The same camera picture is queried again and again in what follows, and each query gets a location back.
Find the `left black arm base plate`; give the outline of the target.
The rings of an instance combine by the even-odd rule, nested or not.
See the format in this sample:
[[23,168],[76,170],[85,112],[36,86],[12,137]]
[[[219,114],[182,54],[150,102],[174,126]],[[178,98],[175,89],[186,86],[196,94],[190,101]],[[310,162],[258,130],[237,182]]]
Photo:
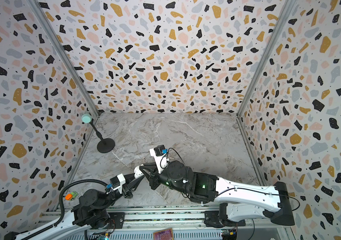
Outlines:
[[108,213],[108,217],[102,221],[102,225],[99,229],[103,231],[112,231],[122,229],[125,220],[124,212],[112,212]]

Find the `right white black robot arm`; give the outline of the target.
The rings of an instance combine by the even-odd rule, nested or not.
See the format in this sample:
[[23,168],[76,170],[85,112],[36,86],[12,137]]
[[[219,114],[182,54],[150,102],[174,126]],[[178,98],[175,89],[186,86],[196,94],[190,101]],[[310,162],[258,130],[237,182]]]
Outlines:
[[166,167],[156,163],[140,165],[135,167],[134,176],[145,176],[153,190],[164,185],[186,195],[193,203],[218,203],[222,226],[232,226],[245,219],[269,219],[280,226],[295,225],[287,186],[283,182],[272,186],[236,183],[194,172],[179,161],[170,162]]

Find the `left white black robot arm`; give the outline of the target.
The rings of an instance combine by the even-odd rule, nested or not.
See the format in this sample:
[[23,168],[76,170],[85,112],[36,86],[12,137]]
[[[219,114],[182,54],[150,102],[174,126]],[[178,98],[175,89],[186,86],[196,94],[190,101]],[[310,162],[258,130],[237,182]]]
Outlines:
[[136,178],[134,174],[121,175],[116,188],[107,183],[88,179],[75,181],[65,187],[59,195],[59,205],[63,207],[63,193],[78,184],[97,183],[101,184],[105,190],[87,190],[79,197],[78,205],[70,211],[60,210],[60,216],[39,228],[29,232],[17,233],[9,232],[5,235],[5,240],[64,240],[79,232],[86,230],[96,230],[102,233],[122,229],[125,213],[109,213],[107,209],[121,197],[132,198],[132,193],[137,189],[144,176]]

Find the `white earbud charging case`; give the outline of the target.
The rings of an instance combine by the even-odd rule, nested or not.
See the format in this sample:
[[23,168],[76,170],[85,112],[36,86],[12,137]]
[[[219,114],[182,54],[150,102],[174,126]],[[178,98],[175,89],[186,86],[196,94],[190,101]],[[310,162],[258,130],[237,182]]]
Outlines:
[[139,166],[136,166],[136,167],[134,168],[134,178],[135,178],[135,179],[138,179],[138,178],[140,178],[140,177],[142,177],[142,176],[143,176],[142,171],[140,170]]

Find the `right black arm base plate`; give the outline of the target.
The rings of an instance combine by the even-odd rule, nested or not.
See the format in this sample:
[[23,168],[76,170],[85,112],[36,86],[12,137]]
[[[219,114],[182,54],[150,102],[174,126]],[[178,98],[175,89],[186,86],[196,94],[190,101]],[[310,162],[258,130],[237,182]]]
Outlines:
[[204,224],[206,227],[212,228],[224,228],[224,227],[245,227],[245,220],[241,220],[239,222],[232,222],[228,219],[224,219],[224,216],[220,214],[219,211],[205,211],[204,212],[205,219]]

